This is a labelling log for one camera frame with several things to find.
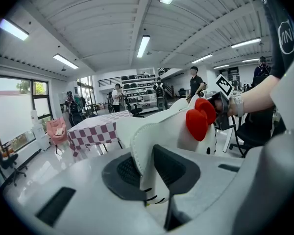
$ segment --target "railing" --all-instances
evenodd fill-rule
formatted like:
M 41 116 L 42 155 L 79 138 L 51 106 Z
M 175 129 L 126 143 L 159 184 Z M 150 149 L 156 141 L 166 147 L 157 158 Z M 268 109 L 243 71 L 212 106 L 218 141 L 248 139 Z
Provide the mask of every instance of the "railing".
M 171 70 L 171 68 L 158 68 L 158 75 L 161 76 L 163 73 Z
M 108 79 L 103 79 L 103 80 L 98 80 L 99 87 L 105 86 L 105 85 L 115 85 L 115 84 L 120 84 L 122 83 L 121 77 L 113 77 L 113 78 L 108 78 Z

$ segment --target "person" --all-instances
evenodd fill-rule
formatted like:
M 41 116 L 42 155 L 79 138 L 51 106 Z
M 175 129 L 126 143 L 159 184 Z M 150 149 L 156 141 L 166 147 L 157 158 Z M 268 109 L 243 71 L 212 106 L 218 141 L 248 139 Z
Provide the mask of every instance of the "person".
M 205 84 L 200 76 L 197 76 L 198 68 L 196 66 L 191 67 L 191 90 L 190 93 L 187 95 L 186 99 L 190 101 L 190 99 L 200 93 L 204 88 Z
M 154 90 L 156 90 L 157 89 L 157 87 L 162 87 L 162 89 L 163 89 L 163 92 L 165 92 L 166 91 L 166 88 L 165 88 L 165 86 L 164 86 L 165 84 L 163 83 L 163 82 L 161 82 L 161 78 L 160 77 L 157 77 L 157 82 L 156 82 L 156 84 L 153 86 L 153 89 Z M 163 98 L 164 98 L 164 100 L 165 100 L 165 108 L 166 108 L 166 110 L 169 108 L 168 107 L 168 100 L 167 100 L 167 96 L 166 96 L 166 94 L 164 93 L 164 96 L 163 96 Z
M 278 0 L 262 0 L 265 16 L 268 21 L 271 42 L 272 61 L 270 75 L 253 89 L 241 95 L 231 97 L 229 101 L 228 116 L 261 111 L 274 105 L 270 93 L 279 83 L 294 60 L 294 25 L 286 9 Z M 215 101 L 216 110 L 221 111 L 220 100 Z M 281 119 L 273 135 L 285 131 L 285 125 Z
M 122 96 L 122 93 L 119 91 L 121 89 L 120 84 L 116 84 L 113 91 L 112 91 L 112 107 L 114 109 L 114 112 L 119 112 L 120 111 L 120 99 Z
M 269 76 L 271 67 L 267 65 L 267 59 L 264 56 L 259 58 L 259 66 L 256 67 L 254 77 L 257 76 Z
M 64 105 L 65 105 L 65 111 L 69 113 L 69 121 L 70 121 L 71 127 L 74 126 L 74 123 L 72 121 L 72 114 L 70 111 L 70 104 L 72 103 L 72 101 L 74 101 L 73 96 L 72 96 L 72 92 L 68 91 L 67 92 L 67 100 L 64 102 Z

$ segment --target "tree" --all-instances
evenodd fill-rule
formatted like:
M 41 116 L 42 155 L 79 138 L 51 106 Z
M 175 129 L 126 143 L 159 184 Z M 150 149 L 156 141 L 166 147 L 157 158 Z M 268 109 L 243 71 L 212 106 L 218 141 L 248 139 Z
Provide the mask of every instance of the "tree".
M 20 90 L 21 94 L 29 93 L 29 87 L 29 81 L 27 80 L 21 80 L 21 82 L 16 85 L 16 88 Z
M 45 88 L 43 83 L 35 83 L 36 85 L 36 94 L 35 95 L 44 95 L 45 94 Z

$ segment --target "hand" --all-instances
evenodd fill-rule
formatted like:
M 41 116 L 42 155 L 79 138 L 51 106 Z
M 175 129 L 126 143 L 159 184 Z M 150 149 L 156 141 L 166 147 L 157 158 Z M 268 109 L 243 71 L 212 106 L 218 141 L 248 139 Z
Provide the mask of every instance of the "hand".
M 237 110 L 236 110 L 236 105 L 235 105 L 234 99 L 230 98 L 229 103 L 230 103 L 230 107 L 229 107 L 229 111 L 227 113 L 228 117 L 233 116 L 233 115 L 237 115 Z M 216 112 L 221 113 L 222 112 L 221 99 L 215 100 L 215 106 L 216 106 Z

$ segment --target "checkered tablecloth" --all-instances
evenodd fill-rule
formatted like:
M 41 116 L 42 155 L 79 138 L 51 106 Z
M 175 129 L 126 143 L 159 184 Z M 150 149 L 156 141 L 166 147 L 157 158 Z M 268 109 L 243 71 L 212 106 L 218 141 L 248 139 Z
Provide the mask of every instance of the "checkered tablecloth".
M 116 112 L 98 117 L 90 117 L 68 130 L 68 141 L 73 157 L 89 146 L 118 142 L 116 121 L 131 117 L 129 111 Z

